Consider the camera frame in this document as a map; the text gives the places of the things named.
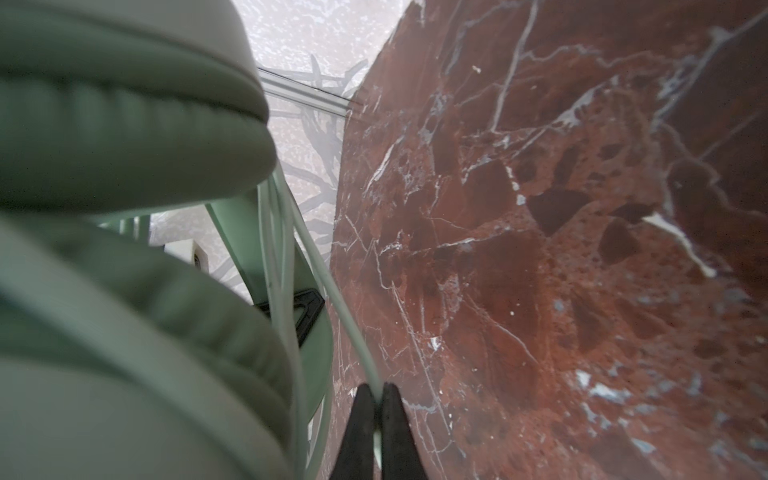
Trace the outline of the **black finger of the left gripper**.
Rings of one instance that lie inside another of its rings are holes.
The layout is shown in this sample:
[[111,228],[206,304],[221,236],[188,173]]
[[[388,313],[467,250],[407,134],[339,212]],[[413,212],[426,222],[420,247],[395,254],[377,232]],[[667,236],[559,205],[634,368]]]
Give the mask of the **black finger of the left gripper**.
[[317,288],[293,294],[295,335],[300,348],[325,348],[325,299]]

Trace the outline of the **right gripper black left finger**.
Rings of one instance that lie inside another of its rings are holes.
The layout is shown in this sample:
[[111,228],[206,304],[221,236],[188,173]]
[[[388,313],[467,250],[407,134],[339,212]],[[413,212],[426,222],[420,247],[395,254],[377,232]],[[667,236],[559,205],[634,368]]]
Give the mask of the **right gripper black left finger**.
[[358,386],[330,480],[372,480],[377,404],[368,384]]

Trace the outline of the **mint green headphones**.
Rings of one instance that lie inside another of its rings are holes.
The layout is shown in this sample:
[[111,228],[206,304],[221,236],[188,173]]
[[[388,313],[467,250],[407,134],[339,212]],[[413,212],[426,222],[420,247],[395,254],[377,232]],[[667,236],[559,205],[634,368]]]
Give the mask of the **mint green headphones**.
[[268,121],[229,1],[2,3],[3,478],[305,476],[332,334]]

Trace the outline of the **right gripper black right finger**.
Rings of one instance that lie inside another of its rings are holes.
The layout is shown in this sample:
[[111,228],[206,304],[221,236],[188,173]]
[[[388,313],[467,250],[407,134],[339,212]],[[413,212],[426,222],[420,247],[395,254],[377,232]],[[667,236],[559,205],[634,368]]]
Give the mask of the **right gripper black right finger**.
[[427,480],[398,387],[385,383],[381,417],[383,480]]

